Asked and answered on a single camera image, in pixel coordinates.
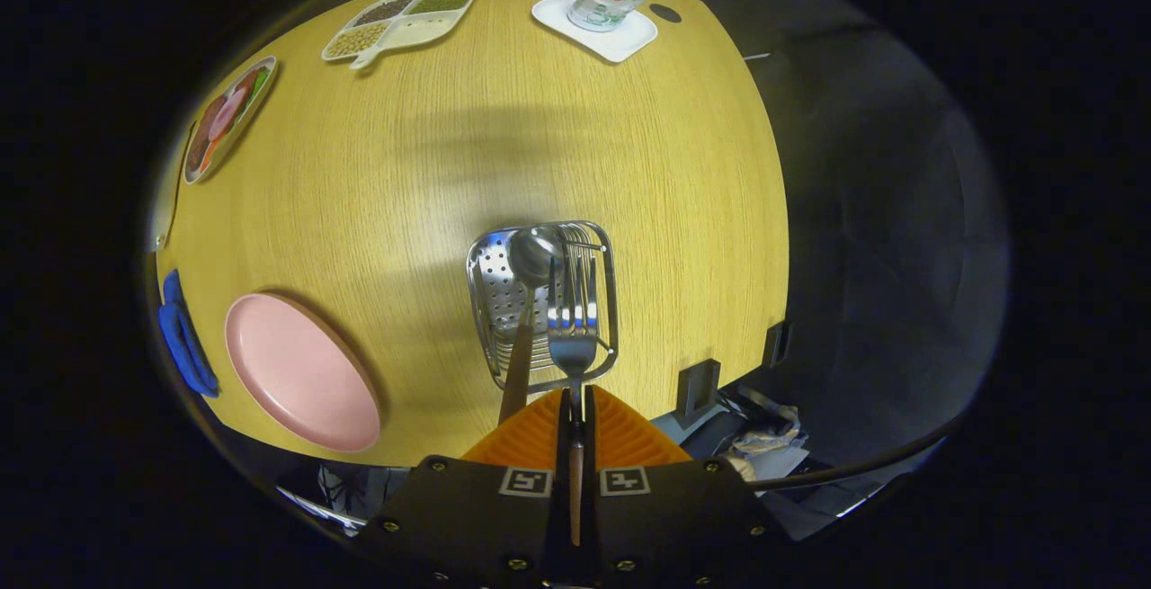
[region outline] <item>fork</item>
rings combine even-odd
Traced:
[[[590,257],[590,273],[585,282],[584,257],[576,257],[576,268],[570,268],[564,253],[563,306],[556,299],[556,260],[552,258],[548,274],[548,351],[551,361],[571,381],[572,430],[569,453],[569,488],[571,504],[571,540],[579,546],[580,497],[584,482],[584,373],[595,362],[600,320],[595,305],[595,257]]]

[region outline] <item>wooden table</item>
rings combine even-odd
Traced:
[[[715,357],[726,383],[760,364],[787,298],[783,178],[756,86],[707,6],[651,0],[683,23],[645,7],[658,39],[620,64],[536,23],[539,0],[475,0],[444,39],[361,72],[323,63],[371,2],[238,64],[222,82],[265,55],[281,71],[219,170],[180,184],[157,266],[161,281],[180,269],[224,424],[341,461],[462,454],[501,399],[472,322],[468,245],[538,221],[595,221],[611,237],[623,331],[600,384],[645,416],[674,408],[680,368]],[[358,352],[382,400],[371,450],[308,444],[239,383],[224,316],[265,290],[312,307]]]

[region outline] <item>blue towel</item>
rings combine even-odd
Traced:
[[[160,331],[168,343],[168,351],[176,360],[176,368],[188,387],[209,398],[220,396],[220,384],[212,368],[208,368],[196,338],[192,319],[184,303],[184,290],[180,286],[180,274],[168,273],[163,278],[163,305],[160,306]]]

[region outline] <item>white square plate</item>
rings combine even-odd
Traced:
[[[540,0],[532,7],[532,15],[540,23],[547,24],[611,61],[620,63],[630,55],[640,52],[643,45],[655,40],[660,35],[658,29],[651,20],[638,10],[633,10],[624,16],[624,21],[612,31],[588,31],[587,29],[574,26],[567,20],[567,10],[576,0]]]

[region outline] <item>metal utensil holder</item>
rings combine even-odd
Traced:
[[[527,303],[532,305],[532,373],[558,367],[551,361],[548,350],[548,286],[535,290],[534,299],[527,297],[524,285],[516,278],[508,261],[508,247],[516,232],[534,228],[551,228],[559,234],[564,254],[574,265],[576,258],[584,257],[589,262],[595,254],[603,265],[603,276],[596,290],[600,306],[600,349],[604,357],[599,367],[585,373],[584,382],[593,381],[611,370],[619,357],[619,313],[616,306],[616,262],[611,252],[611,240],[599,224],[589,221],[562,221],[524,225],[524,228],[496,229],[478,237],[467,253],[467,289],[472,297],[472,314],[475,330],[480,336],[483,355],[488,360],[491,380],[503,388],[508,362],[516,342],[516,328]],[[563,282],[556,284],[557,297],[564,294]],[[607,339],[604,330],[607,328]],[[567,387],[566,378],[539,381],[528,384],[527,392],[541,393]]]

